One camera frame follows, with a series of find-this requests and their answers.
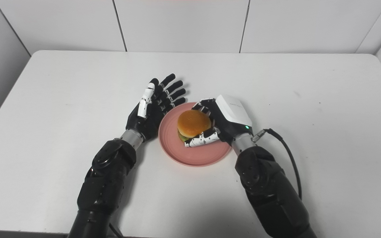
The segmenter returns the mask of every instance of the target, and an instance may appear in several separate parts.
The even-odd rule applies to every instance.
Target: robot forearm
[[[274,157],[259,146],[239,153],[236,162],[248,200],[273,238],[316,238],[298,194]]]
[[[111,215],[118,208],[124,181],[136,163],[139,133],[126,131],[120,139],[109,140],[92,161],[77,198],[76,219],[68,238],[105,237]]]

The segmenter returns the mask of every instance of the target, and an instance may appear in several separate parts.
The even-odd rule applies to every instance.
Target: black cable
[[[287,146],[286,142],[284,142],[283,137],[281,137],[277,132],[273,131],[273,129],[264,129],[264,131],[278,139],[286,149],[287,154],[290,157],[290,161],[292,162],[293,170],[295,171],[296,183],[298,184],[298,195],[299,198],[302,200],[301,179],[299,178],[298,168],[296,167],[295,159],[293,158],[292,152],[290,152],[289,146]]]
[[[112,230],[112,233],[114,233],[115,236],[117,236],[118,238],[124,238],[124,236],[120,234],[120,232],[117,231],[117,229],[111,223],[110,223],[110,229]]]

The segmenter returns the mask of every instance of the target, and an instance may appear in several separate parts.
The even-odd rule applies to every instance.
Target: black fingertip
[[[173,103],[172,103],[172,105],[174,106],[174,107],[177,107],[177,106],[179,106],[180,104],[183,104],[183,103],[185,103],[186,102],[186,99],[185,98],[179,98],[179,99],[177,99],[176,101],[174,101]]]
[[[200,103],[202,106],[210,108],[210,106],[213,105],[215,101],[216,99],[210,98],[210,99],[201,100]]]
[[[193,107],[192,110],[199,110],[202,106],[197,102]]]
[[[186,93],[186,89],[179,89],[177,90],[175,93],[173,93],[172,95],[170,95],[170,99],[172,101],[176,100],[176,98],[178,98],[179,96],[182,96]]]
[[[158,79],[157,78],[153,78],[149,83],[153,83],[156,86],[158,86]]]
[[[173,83],[165,91],[170,94],[170,93],[174,92],[174,90],[180,88],[181,86],[183,86],[183,81],[180,80],[180,81],[177,81],[177,82]]]
[[[160,83],[161,86],[166,87],[171,81],[176,78],[174,74],[170,74]]]

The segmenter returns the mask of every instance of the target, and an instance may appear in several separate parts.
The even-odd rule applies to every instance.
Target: robot finger
[[[165,89],[163,92],[161,92],[161,95],[157,97],[156,101],[158,104],[161,104],[166,98],[168,98],[168,95],[174,92],[176,89],[180,88],[183,86],[183,81],[179,80],[175,83],[173,83],[170,87]]]
[[[202,107],[202,108],[201,108],[201,112],[203,112],[203,113],[205,113],[205,114],[207,114],[207,115],[210,114],[210,110],[208,109],[208,107]]]
[[[208,102],[216,101],[214,98],[206,98],[202,99],[201,101],[197,102],[193,107],[192,110],[201,110],[203,107],[208,107]]]
[[[164,101],[161,101],[160,104],[163,106],[168,106],[172,101],[176,100],[178,97],[183,96],[186,93],[186,89],[179,89],[175,91],[173,94],[169,95],[165,98]]]
[[[154,95],[155,88],[158,87],[158,80],[153,78],[146,87],[142,99],[139,102],[138,116],[147,117],[147,105],[151,103],[151,98]]]
[[[160,86],[164,89],[171,81],[173,81],[176,78],[175,74],[170,74],[160,83]]]
[[[174,74],[170,74],[156,87],[152,99],[157,98],[163,92],[164,88],[176,78]]]
[[[186,102],[185,98],[179,98],[176,101],[172,102],[170,105],[167,105],[166,107],[162,106],[161,108],[164,108],[163,113],[167,114],[170,110],[172,110],[173,108],[175,108],[175,107],[177,107],[180,104],[183,104],[185,102]]]
[[[147,104],[147,117],[151,116],[151,112],[152,112],[155,105],[156,104],[154,104],[153,102]]]
[[[213,117],[213,114],[210,112],[210,114],[208,114],[208,117],[210,118],[210,121],[211,121],[211,126],[216,126],[216,120],[214,119]]]
[[[218,130],[215,127],[209,128],[201,134],[197,135],[196,137],[193,137],[189,140],[185,140],[185,147],[196,147],[213,143],[219,140],[217,131]]]

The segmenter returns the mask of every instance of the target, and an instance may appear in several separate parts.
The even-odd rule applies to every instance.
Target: pink plate
[[[177,134],[177,119],[194,105],[195,102],[182,104],[165,115],[158,131],[160,144],[170,158],[181,164],[195,167],[208,166],[221,160],[229,152],[230,146],[218,140],[199,147],[185,147]]]

